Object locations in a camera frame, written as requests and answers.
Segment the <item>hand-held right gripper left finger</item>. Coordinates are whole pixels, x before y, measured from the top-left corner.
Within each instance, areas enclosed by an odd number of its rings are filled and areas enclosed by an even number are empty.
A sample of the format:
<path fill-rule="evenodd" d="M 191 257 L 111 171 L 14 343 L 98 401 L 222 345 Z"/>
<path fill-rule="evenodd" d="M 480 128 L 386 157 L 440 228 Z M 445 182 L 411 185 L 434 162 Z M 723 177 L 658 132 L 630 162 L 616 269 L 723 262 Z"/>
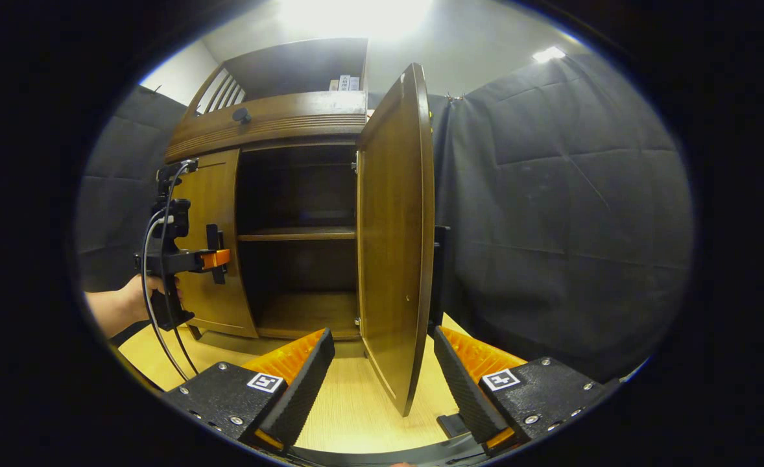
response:
<path fill-rule="evenodd" d="M 335 357 L 322 328 L 243 365 L 219 361 L 162 399 L 241 444 L 284 454 L 295 446 Z"/>

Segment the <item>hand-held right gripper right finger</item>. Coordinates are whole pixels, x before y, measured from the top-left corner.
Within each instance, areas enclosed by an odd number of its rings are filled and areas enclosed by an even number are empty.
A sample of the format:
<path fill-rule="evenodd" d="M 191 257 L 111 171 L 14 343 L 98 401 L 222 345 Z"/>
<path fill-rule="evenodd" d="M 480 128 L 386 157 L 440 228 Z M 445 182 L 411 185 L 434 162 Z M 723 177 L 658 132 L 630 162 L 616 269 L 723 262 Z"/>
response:
<path fill-rule="evenodd" d="M 463 425 L 489 456 L 563 428 L 610 391 L 553 357 L 527 361 L 446 326 L 433 331 L 433 351 Z"/>

